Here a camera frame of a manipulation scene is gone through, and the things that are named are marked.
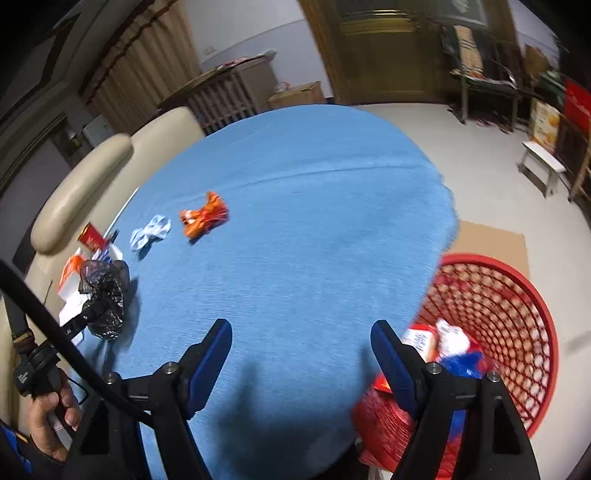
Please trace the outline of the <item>left hand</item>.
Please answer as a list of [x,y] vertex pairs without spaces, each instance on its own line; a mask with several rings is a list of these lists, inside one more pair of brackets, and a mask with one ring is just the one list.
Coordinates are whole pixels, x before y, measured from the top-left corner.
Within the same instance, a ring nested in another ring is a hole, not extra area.
[[40,452],[53,460],[65,462],[68,450],[58,439],[49,420],[49,415],[59,405],[65,408],[65,423],[76,431],[82,414],[66,376],[61,376],[61,387],[58,392],[40,395],[31,401],[27,420],[31,440]]

